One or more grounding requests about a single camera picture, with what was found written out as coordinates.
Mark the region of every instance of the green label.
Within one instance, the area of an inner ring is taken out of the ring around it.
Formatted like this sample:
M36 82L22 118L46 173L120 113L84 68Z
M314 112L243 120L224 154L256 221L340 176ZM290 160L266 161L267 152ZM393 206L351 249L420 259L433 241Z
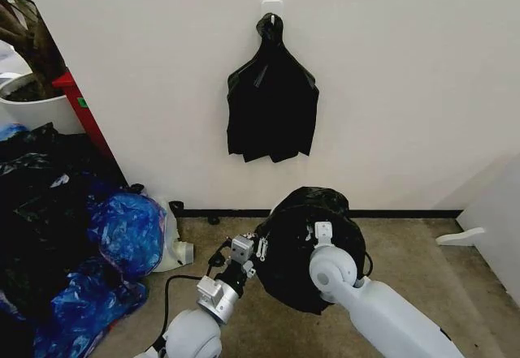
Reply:
M78 97L78 102L80 103L80 106L82 108L88 108L89 106L87 105L87 102L85 101L85 99L83 97Z

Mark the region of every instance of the black baseboard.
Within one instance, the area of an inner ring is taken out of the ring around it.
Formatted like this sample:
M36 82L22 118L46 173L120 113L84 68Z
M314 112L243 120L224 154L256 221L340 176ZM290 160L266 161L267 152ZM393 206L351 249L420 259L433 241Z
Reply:
M461 210L438 209L353 209L351 218L456 218ZM269 209L183 209L182 218L266 218Z

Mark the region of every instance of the black cable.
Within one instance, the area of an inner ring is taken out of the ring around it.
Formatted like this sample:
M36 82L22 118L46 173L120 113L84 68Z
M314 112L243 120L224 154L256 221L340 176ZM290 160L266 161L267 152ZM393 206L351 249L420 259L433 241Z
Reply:
M170 310L169 308L169 303L168 303L168 287L170 286L170 282L172 279L176 279L176 278L183 278L183 279L192 279L194 281L198 281L200 279L202 279L202 277L196 277L194 275L183 275L183 274L177 274L177 275L172 275L170 278L168 278L166 280L166 285L164 286L164 323L162 324L162 330L161 330L161 334L159 334L158 336L158 339L161 338L164 333L166 332L166 328L168 327L168 311Z
M366 272L366 276L368 277L369 275L372 274L372 270L374 269L374 262L372 261L372 257L368 254L368 252L365 251L365 257L368 259L368 261L370 262L370 267L368 268L368 271Z

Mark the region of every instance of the red box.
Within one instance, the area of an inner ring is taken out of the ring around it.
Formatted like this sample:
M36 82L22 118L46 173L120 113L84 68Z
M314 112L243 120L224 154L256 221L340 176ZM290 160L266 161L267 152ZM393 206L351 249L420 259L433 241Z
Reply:
M78 116L78 119L83 125L84 131L90 137L90 140L97 146L103 155L114 159L114 155L112 155L111 149L108 147L96 120L94 120L90 109L87 107L83 95L78 89L72 74L67 71L65 74L53 81L52 85L55 88L61 88L67 95L67 99L71 103L72 109L76 112L76 116Z

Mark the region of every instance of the trash bag pile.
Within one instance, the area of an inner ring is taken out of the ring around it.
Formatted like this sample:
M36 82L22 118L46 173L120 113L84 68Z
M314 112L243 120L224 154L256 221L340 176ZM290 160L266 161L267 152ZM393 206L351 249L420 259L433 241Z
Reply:
M20 357L85 357L139 308L165 211L86 135L0 129L0 326Z

